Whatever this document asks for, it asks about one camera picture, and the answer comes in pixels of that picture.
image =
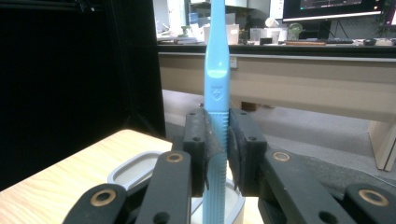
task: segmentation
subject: wooden table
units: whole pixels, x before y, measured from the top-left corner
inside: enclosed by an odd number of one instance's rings
[[[88,189],[107,182],[121,163],[172,144],[130,130],[120,131],[0,192],[1,223],[62,223]],[[244,223],[260,223],[257,199],[248,198]]]

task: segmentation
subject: floor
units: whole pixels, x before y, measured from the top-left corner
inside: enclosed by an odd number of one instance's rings
[[[204,98],[163,91],[163,102],[167,138],[172,141],[174,135],[183,134],[185,115],[198,108]],[[368,134],[369,120],[263,105],[249,114],[271,147],[280,147],[336,168],[360,171],[389,181],[391,187],[396,188],[396,168],[391,172],[376,168]]]

